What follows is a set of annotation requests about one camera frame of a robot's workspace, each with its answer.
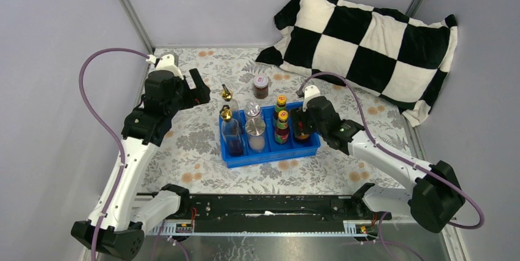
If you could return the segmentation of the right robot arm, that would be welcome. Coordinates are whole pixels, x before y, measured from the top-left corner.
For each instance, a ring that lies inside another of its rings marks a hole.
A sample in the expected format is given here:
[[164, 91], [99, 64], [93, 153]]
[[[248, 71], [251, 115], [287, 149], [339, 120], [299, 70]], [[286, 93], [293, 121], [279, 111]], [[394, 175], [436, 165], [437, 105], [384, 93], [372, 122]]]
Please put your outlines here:
[[376, 139], [367, 129], [350, 119], [341, 119], [332, 103], [323, 96], [310, 99], [304, 107], [290, 111], [295, 134], [318, 134], [332, 149], [366, 161], [394, 178], [402, 188], [366, 184], [352, 202], [360, 219], [374, 212], [412, 217], [424, 229], [439, 233], [464, 205], [458, 178], [448, 163], [407, 156]]

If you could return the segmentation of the glass oil bottle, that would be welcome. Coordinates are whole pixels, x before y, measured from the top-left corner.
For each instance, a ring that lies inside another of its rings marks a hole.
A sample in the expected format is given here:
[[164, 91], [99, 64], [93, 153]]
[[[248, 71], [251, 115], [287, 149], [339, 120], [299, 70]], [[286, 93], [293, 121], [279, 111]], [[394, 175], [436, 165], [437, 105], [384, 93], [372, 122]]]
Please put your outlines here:
[[233, 157], [243, 156], [244, 148], [240, 124], [239, 121], [233, 117], [230, 106], [223, 105], [220, 110], [220, 117], [222, 119], [221, 135], [224, 138], [227, 151]]
[[238, 102], [233, 98], [232, 91], [225, 85], [222, 84], [221, 97], [225, 101], [225, 105], [228, 105], [232, 112], [232, 117], [238, 121], [240, 133], [243, 133], [243, 124], [240, 117]]

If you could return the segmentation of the red lid chili jar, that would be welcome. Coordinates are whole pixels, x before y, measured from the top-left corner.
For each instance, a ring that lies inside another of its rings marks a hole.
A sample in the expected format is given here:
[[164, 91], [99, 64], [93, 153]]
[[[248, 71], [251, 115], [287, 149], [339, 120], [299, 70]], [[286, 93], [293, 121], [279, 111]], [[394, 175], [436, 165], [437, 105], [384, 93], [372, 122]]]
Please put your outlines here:
[[307, 119], [302, 108], [294, 108], [290, 110], [291, 125], [293, 136], [297, 143], [307, 143], [310, 139], [310, 134], [307, 133]]

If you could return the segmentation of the blue divided plastic bin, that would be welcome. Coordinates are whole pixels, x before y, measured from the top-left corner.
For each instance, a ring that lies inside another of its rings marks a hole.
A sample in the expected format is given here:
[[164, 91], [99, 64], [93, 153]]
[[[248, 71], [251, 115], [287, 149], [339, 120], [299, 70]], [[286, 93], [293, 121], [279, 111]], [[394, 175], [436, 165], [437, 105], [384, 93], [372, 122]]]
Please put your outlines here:
[[306, 141], [298, 141], [294, 138], [293, 132], [289, 133], [288, 141], [279, 144], [275, 141], [275, 128], [273, 126], [274, 106], [269, 105], [261, 108], [262, 118], [266, 123], [266, 133], [264, 134], [264, 149], [260, 152], [255, 151], [249, 144], [246, 133], [242, 134], [241, 156], [232, 155], [229, 152], [228, 144], [223, 135], [220, 136], [221, 157], [227, 167], [235, 168], [246, 165], [262, 164], [273, 161], [283, 161], [300, 157], [314, 156], [321, 146], [318, 134], [312, 134]]

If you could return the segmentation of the metal lid shaker jar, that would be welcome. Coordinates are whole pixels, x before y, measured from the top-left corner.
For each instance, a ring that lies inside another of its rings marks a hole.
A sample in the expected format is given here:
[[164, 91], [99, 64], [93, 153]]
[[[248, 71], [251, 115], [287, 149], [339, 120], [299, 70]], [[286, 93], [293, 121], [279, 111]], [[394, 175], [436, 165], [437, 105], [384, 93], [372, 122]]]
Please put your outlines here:
[[261, 107], [257, 102], [248, 101], [243, 110], [244, 110], [246, 121], [262, 120]]

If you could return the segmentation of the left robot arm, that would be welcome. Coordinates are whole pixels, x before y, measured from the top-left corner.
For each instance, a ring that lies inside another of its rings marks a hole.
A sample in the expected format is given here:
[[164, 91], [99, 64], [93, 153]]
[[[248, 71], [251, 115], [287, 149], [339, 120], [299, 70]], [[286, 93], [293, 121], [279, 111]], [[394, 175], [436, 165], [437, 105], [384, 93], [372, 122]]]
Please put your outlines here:
[[167, 184], [141, 208], [133, 210], [134, 197], [144, 173], [181, 110], [206, 104], [210, 88], [197, 69], [189, 74], [195, 84], [190, 88], [185, 76], [172, 70], [154, 70], [145, 80], [140, 103], [125, 117], [117, 140], [119, 154], [107, 185], [94, 210], [85, 221], [73, 224], [71, 235], [97, 254], [132, 260], [140, 251], [145, 234], [166, 217], [181, 219], [190, 211], [189, 191]]

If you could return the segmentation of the tall glass spice canister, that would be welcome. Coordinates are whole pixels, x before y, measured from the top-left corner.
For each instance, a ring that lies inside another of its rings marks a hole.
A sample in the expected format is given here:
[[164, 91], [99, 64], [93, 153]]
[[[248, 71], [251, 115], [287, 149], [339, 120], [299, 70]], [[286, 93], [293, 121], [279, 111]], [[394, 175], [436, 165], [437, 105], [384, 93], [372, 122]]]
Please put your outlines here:
[[264, 151], [266, 147], [266, 124], [261, 118], [249, 119], [245, 124], [248, 146], [256, 153]]

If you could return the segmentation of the sauce bottle yellow cap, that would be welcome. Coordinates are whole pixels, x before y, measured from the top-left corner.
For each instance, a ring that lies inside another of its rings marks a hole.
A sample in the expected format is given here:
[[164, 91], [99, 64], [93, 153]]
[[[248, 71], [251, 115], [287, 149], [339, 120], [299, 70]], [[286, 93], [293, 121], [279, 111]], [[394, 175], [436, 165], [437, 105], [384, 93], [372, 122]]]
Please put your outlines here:
[[279, 95], [277, 97], [277, 102], [275, 104], [274, 111], [273, 111], [273, 121], [275, 123], [278, 120], [279, 112], [282, 110], [286, 110], [286, 102], [287, 102], [287, 98], [285, 95]]
[[275, 125], [274, 139], [278, 144], [285, 144], [288, 141], [290, 128], [288, 124], [289, 113], [286, 110], [278, 112], [278, 118]]

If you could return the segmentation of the white lid sauce jar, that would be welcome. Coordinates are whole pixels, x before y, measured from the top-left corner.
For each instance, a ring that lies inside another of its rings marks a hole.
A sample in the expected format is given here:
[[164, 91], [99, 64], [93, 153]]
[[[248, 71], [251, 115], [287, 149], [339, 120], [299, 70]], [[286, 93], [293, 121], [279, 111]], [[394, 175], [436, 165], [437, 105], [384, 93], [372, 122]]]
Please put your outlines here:
[[253, 79], [253, 93], [257, 99], [265, 99], [269, 95], [269, 78], [259, 74]]

